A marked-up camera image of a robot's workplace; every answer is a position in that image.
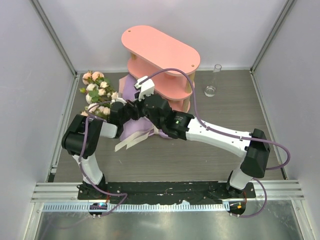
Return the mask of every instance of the gray wood surface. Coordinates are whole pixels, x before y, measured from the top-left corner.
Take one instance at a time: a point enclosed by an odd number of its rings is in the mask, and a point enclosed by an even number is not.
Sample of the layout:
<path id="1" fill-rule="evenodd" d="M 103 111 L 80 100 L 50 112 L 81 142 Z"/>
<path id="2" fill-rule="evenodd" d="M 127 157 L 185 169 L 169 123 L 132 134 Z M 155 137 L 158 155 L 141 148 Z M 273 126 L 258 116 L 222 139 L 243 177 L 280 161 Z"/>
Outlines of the gray wood surface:
<path id="1" fill-rule="evenodd" d="M 127 73 L 106 73 L 117 89 L 119 79 Z M 195 89 L 201 118 L 225 128 L 251 132 L 263 130 L 270 139 L 266 122 L 248 70 L 221 71 L 214 97 L 206 97 L 204 87 L 212 77 L 211 71 L 197 71 Z M 70 121 L 86 106 L 85 95 L 75 95 Z M 194 114 L 191 104 L 189 111 Z M 240 159 L 226 150 L 201 142 L 163 139 L 154 135 L 126 150 L 114 152 L 118 139 L 101 137 L 96 158 L 107 181 L 201 181 L 227 180 Z M 275 152 L 268 166 L 278 164 Z M 268 171 L 264 180 L 280 180 L 280 170 Z M 81 182 L 82 175 L 75 160 L 66 150 L 61 151 L 55 182 Z"/>

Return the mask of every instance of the pink shelf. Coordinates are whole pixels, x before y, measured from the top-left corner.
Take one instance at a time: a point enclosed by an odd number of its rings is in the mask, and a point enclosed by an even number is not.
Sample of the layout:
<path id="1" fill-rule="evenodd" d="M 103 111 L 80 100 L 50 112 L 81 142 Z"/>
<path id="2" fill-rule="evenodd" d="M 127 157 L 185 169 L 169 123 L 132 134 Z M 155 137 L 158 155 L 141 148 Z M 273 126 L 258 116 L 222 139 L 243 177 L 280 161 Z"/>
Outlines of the pink shelf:
<path id="1" fill-rule="evenodd" d="M 200 55 L 194 48 L 151 26 L 133 26 L 122 34 L 121 41 L 131 53 L 157 69 L 176 68 L 190 75 L 200 64 Z M 181 76 L 176 71 L 168 74 Z"/>
<path id="2" fill-rule="evenodd" d="M 135 78 L 149 76 L 159 70 L 140 57 L 137 57 L 135 60 L 130 58 L 127 67 L 129 73 Z M 163 72 L 152 78 L 157 93 L 173 101 L 180 101 L 190 97 L 192 93 L 185 92 L 187 79 L 184 76 L 169 77 Z"/>
<path id="3" fill-rule="evenodd" d="M 184 103 L 183 100 L 177 101 L 177 102 L 172 102 L 172 101 L 168 101 L 168 102 L 169 102 L 170 107 L 171 107 L 173 110 L 180 111 L 180 112 L 183 111 L 183 109 L 182 109 L 183 103 Z M 189 101 L 188 109 L 186 110 L 186 113 L 189 111 L 189 109 L 190 109 L 190 101 Z"/>

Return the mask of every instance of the white ribbon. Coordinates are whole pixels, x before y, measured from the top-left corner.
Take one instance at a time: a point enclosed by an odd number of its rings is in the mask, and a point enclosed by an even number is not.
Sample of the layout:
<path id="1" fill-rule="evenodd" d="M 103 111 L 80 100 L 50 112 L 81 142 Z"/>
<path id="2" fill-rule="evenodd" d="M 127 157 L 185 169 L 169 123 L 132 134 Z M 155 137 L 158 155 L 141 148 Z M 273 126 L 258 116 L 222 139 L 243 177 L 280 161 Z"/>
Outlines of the white ribbon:
<path id="1" fill-rule="evenodd" d="M 159 129 L 156 128 L 156 126 L 154 125 L 147 131 L 136 131 L 135 133 L 128 136 L 125 140 L 115 145 L 114 151 L 117 152 L 118 150 L 122 149 L 124 146 L 126 146 L 126 149 L 129 149 L 132 146 L 142 142 L 143 140 L 146 140 L 152 130 L 155 135 L 159 135 Z"/>

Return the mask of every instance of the flower bouquet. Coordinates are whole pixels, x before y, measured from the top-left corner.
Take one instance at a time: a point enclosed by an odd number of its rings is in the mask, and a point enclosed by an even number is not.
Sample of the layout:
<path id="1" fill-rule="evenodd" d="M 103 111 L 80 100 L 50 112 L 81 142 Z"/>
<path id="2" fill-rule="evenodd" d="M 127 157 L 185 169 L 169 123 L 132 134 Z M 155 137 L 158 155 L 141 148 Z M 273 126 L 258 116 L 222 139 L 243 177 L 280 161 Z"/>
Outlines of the flower bouquet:
<path id="1" fill-rule="evenodd" d="M 88 116 L 87 111 L 100 118 L 108 121 L 110 115 L 111 103 L 103 103 L 106 101 L 116 100 L 118 93 L 110 86 L 108 78 L 99 71 L 88 71 L 82 77 L 82 81 L 86 88 L 80 88 L 80 92 L 85 95 L 85 100 L 89 106 L 84 107 L 85 111 L 81 113 L 83 116 Z"/>

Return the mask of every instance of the purple wrapping paper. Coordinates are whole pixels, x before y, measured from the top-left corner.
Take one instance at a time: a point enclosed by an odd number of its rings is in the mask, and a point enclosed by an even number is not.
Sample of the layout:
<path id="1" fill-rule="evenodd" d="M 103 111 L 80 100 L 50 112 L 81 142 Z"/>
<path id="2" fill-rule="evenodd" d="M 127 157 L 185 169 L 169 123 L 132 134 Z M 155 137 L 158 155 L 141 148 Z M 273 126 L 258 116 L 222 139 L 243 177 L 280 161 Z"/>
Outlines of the purple wrapping paper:
<path id="1" fill-rule="evenodd" d="M 126 76 L 125 84 L 123 88 L 122 98 L 124 100 L 134 100 L 135 93 L 138 92 L 134 84 L 137 80 L 130 74 Z M 129 120 L 123 126 L 123 133 L 120 136 L 120 141 L 125 140 L 130 135 L 134 134 L 135 132 L 147 132 L 150 128 L 152 128 L 152 122 L 147 119 L 146 117 L 140 118 L 139 120 Z M 149 136 L 154 135 L 154 130 L 151 130 Z M 163 138 L 169 138 L 166 134 L 164 134 L 161 130 L 159 130 L 159 135 Z"/>

